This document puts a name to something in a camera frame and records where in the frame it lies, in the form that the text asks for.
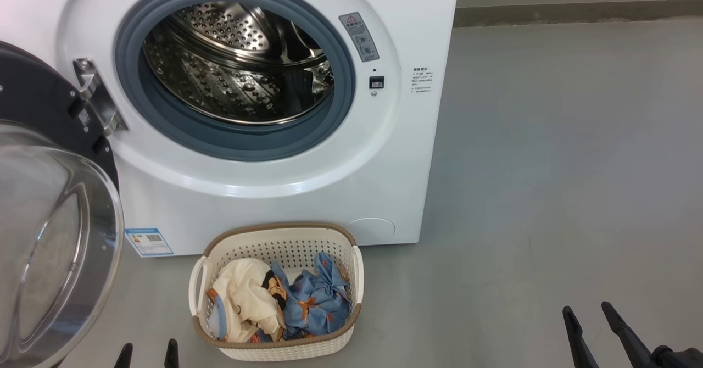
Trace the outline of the cream laundry basket brown rim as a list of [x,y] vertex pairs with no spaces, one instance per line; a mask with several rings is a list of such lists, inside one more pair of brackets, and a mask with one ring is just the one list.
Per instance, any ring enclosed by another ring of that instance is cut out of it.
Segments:
[[[331,256],[349,280],[351,313],[339,330],[324,336],[268,343],[229,343],[214,338],[208,325],[213,303],[206,293],[228,263],[241,258],[256,258],[269,266],[277,262],[292,282],[302,270],[315,272],[314,257],[322,251]],[[239,228],[214,238],[192,270],[188,303],[198,336],[229,358],[290,361],[321,357],[344,348],[361,313],[363,295],[361,251],[346,228],[323,222],[288,222]]]

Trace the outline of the white front-load washing machine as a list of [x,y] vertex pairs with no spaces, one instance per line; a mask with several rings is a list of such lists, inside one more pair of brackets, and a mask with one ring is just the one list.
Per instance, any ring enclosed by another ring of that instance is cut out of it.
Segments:
[[[304,0],[337,28],[353,55],[352,109],[323,143],[266,162],[204,155],[158,132],[116,75],[115,42],[139,0],[0,0],[0,41],[76,83],[73,60],[92,59],[128,132],[109,142],[127,228],[158,228],[174,255],[195,255],[225,231],[279,222],[393,223],[416,243],[456,0]],[[339,16],[359,12],[379,60],[361,62]],[[385,86],[369,89],[369,77]]]

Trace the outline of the blue energy label sticker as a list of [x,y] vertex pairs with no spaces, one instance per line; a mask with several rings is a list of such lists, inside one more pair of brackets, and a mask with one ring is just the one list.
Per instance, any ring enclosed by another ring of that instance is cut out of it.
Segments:
[[173,256],[173,250],[158,228],[127,228],[125,238],[141,257]]

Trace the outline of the grey warning sticker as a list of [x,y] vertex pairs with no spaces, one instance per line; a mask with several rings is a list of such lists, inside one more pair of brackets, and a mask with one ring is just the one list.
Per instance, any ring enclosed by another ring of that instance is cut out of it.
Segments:
[[376,48],[376,43],[374,43],[371,32],[369,28],[367,28],[361,14],[359,12],[353,12],[340,15],[338,18],[351,38],[361,62],[379,60],[380,56]]

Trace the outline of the black round glass washer door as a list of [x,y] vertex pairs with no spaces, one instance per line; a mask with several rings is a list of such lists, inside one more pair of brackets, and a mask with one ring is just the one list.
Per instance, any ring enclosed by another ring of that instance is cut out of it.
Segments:
[[93,81],[0,42],[0,368],[59,366],[115,283],[124,216]]

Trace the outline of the cream garment with blue trim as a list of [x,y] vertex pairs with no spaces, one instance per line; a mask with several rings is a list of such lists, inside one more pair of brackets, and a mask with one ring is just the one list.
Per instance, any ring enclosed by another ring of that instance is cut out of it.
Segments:
[[219,271],[206,295],[213,303],[208,325],[217,340],[268,343],[283,339],[288,291],[264,261],[231,261]]

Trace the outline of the blue garment orange print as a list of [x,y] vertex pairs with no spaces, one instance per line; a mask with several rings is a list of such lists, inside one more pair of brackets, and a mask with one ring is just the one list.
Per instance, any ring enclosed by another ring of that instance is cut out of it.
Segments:
[[290,282],[277,262],[273,274],[283,281],[287,292],[283,310],[283,339],[291,341],[324,336],[339,330],[351,313],[349,280],[342,275],[331,256],[322,251],[314,257],[315,272],[302,270]]

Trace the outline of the metal door hinge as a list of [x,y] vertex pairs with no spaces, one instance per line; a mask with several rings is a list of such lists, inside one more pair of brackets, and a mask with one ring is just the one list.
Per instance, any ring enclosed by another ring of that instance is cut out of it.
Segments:
[[90,58],[76,58],[73,60],[73,67],[80,83],[80,96],[93,108],[104,134],[110,136],[115,132],[128,132],[130,128],[110,95],[95,62]]

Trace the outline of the perforated steel drum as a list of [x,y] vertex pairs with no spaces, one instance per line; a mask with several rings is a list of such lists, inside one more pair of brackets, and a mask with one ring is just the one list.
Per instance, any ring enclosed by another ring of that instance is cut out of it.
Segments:
[[143,55],[161,85],[221,122],[291,122],[331,95],[334,73],[313,38],[282,16],[237,2],[189,5],[155,25]]

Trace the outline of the round white filter cover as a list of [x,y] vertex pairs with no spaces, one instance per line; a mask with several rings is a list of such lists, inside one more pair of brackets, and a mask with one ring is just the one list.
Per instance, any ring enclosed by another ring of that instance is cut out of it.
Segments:
[[381,218],[362,218],[347,223],[344,228],[354,236],[360,246],[376,246],[396,243],[396,227]]

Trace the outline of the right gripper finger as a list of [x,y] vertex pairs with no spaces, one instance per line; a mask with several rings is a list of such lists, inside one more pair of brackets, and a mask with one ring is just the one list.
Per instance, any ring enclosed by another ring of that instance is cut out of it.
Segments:
[[573,358],[574,368],[599,368],[585,340],[583,340],[583,329],[573,313],[572,308],[565,306],[562,309],[570,350]]
[[652,353],[622,319],[613,305],[603,301],[601,308],[610,329],[620,339],[632,368],[657,368]]

